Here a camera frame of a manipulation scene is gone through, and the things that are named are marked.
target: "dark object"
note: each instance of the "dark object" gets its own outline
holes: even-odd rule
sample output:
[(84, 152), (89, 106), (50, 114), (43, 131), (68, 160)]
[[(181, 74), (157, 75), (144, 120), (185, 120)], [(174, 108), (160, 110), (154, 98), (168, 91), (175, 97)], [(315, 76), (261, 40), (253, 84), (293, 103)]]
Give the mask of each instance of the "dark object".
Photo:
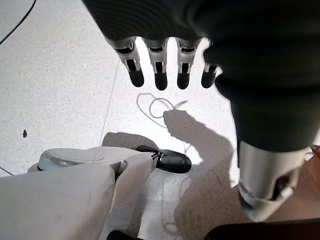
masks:
[(180, 89), (186, 89), (189, 86), (190, 73), (188, 73), (188, 64), (182, 64), (182, 73), (178, 72), (176, 83)]
[(211, 230), (204, 240), (319, 240), (320, 218), (290, 222), (222, 225)]
[(130, 80), (132, 84), (139, 88), (142, 87), (145, 83), (144, 74), (142, 73), (141, 69), (139, 71), (130, 71), (129, 72)]
[(142, 240), (141, 238), (129, 236), (119, 230), (113, 230), (106, 237), (106, 240)]
[(157, 89), (159, 89), (160, 91), (163, 91), (167, 88), (168, 85), (168, 80), (167, 80), (167, 73), (163, 73), (163, 66), (162, 66), (162, 62), (156, 62), (155, 66), (156, 66), (156, 70), (158, 73), (154, 74), (154, 81), (155, 81), (155, 86)]
[(210, 88), (214, 84), (216, 79), (216, 73), (215, 73), (216, 68), (217, 66), (214, 65), (209, 67), (208, 72), (203, 71), (202, 78), (201, 78), (201, 85), (205, 89)]
[(162, 73), (162, 72), (155, 73), (154, 81), (155, 81), (155, 86), (158, 90), (163, 91), (167, 88), (168, 80), (167, 80), (166, 73)]
[(144, 145), (138, 146), (135, 150), (154, 153), (152, 158), (158, 158), (156, 167), (167, 172), (185, 174), (190, 171), (192, 166), (190, 159), (180, 152), (156, 149)]
[(11, 29), (10, 32), (8, 32), (7, 35), (0, 41), (0, 45), (23, 23), (23, 21), (28, 17), (28, 15), (31, 13), (32, 9), (34, 8), (36, 4), (36, 0), (33, 1), (31, 7), (29, 10), (26, 12), (26, 14), (21, 18), (21, 20)]

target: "black fingertip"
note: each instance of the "black fingertip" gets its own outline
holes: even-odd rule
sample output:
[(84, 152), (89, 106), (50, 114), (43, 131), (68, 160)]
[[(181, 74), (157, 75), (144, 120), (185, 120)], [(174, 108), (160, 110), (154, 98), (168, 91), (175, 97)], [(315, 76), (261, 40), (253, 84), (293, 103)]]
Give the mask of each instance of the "black fingertip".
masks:
[(139, 88), (142, 87), (145, 83), (144, 74), (142, 73), (142, 70), (139, 71), (130, 71), (129, 72), (130, 80), (132, 84)]
[(205, 89), (210, 88), (215, 82), (216, 74), (213, 71), (205, 72), (203, 71), (201, 78), (201, 85)]
[(185, 72), (178, 73), (177, 85), (180, 89), (186, 89), (189, 86), (190, 74)]
[(167, 73), (155, 73), (154, 74), (155, 86), (158, 90), (163, 91), (168, 86)]

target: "gray speckled floor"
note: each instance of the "gray speckled floor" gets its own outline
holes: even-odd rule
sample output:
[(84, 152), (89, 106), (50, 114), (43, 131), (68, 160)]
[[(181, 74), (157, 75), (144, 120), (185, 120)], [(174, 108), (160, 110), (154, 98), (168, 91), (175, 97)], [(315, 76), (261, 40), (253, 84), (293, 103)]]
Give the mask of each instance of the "gray speckled floor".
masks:
[[(11, 8), (26, 9), (23, 0), (14, 1)], [(0, 2), (0, 9), (6, 4)], [(186, 153), (191, 172), (155, 170), (133, 200), (109, 215), (101, 240), (113, 229), (144, 239), (194, 240), (218, 225), (247, 222), (229, 184), (230, 162), (236, 160), (229, 102), (214, 87), (200, 84), (207, 44), (204, 40), (199, 47), (190, 86), (180, 90), (171, 39), (168, 88), (158, 91), (147, 49), (138, 39), (145, 84), (135, 88), (80, 0), (38, 0), (0, 46), (0, 166), (25, 173), (50, 148), (158, 146)], [(156, 98), (176, 108), (163, 101), (152, 104)], [(237, 170), (231, 173), (236, 179)], [(0, 177), (5, 175), (0, 170)], [(270, 220), (319, 217), (319, 196), (302, 171), (296, 194)]]

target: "cable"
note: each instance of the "cable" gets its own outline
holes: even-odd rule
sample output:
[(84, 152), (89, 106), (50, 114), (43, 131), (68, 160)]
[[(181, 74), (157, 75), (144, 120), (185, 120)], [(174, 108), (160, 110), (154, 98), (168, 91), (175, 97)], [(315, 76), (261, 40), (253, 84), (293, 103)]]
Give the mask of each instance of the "cable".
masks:
[(26, 12), (26, 14), (23, 16), (23, 18), (14, 26), (14, 28), (11, 29), (11, 31), (0, 41), (0, 45), (20, 26), (20, 24), (23, 23), (23, 21), (27, 18), (31, 10), (34, 8), (36, 4), (36, 0), (33, 1), (33, 4), (31, 5), (30, 9)]
[(3, 171), (5, 171), (7, 174), (9, 174), (9, 175), (11, 175), (11, 176), (14, 176), (14, 174), (12, 174), (11, 172), (5, 170), (5, 169), (4, 169), (3, 167), (1, 167), (1, 166), (0, 166), (0, 169), (3, 170)]

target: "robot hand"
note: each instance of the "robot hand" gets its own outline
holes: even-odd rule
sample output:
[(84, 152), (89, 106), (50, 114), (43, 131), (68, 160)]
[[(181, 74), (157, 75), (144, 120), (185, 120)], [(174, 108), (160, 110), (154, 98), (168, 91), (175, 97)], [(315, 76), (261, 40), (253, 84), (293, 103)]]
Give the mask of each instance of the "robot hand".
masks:
[[(292, 195), (304, 149), (320, 126), (318, 2), (211, 0), (83, 0), (134, 86), (144, 84), (135, 46), (143, 38), (156, 87), (167, 87), (167, 40), (178, 45), (177, 85), (185, 89), (197, 46), (202, 86), (214, 80), (234, 117), (240, 201), (260, 222)], [(215, 79), (216, 66), (223, 74)]]

